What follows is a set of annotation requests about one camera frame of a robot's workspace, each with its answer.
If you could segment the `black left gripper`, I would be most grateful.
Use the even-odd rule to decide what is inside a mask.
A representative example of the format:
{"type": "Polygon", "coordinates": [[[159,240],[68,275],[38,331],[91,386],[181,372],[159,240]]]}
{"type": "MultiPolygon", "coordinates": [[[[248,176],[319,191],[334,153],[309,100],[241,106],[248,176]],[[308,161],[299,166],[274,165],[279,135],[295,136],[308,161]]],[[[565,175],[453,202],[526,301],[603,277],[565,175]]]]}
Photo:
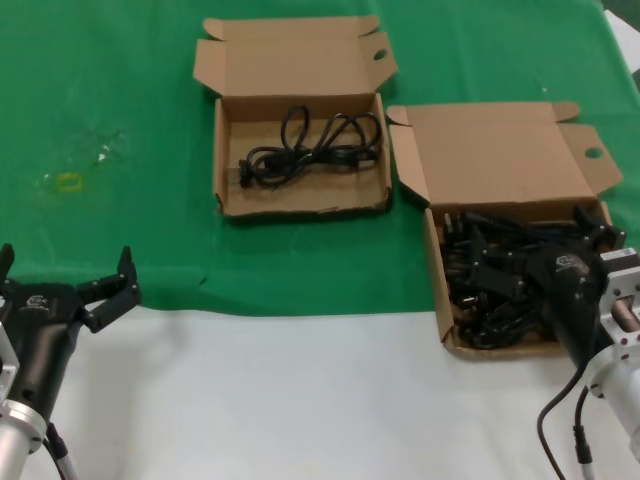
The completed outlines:
{"type": "Polygon", "coordinates": [[[141,288],[129,246],[122,249],[116,274],[75,288],[11,281],[14,260],[12,245],[5,243],[0,251],[1,323],[19,362],[8,398],[49,422],[83,323],[92,333],[100,332],[141,304],[141,288]],[[84,306],[96,302],[100,305],[84,312],[84,306]]]}

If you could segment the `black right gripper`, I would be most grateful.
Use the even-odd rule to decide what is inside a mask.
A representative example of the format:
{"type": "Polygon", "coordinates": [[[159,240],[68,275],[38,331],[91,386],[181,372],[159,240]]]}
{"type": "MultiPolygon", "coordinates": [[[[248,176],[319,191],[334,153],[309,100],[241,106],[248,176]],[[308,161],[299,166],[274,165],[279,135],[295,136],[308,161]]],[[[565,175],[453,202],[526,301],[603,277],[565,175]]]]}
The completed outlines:
{"type": "Polygon", "coordinates": [[[481,233],[471,235],[467,286],[505,299],[523,299],[528,280],[542,319],[576,364],[588,363],[609,345],[600,325],[601,272],[594,257],[624,247],[626,233],[585,206],[576,205],[573,219],[579,231],[571,251],[552,246],[533,254],[492,248],[481,233]]]}

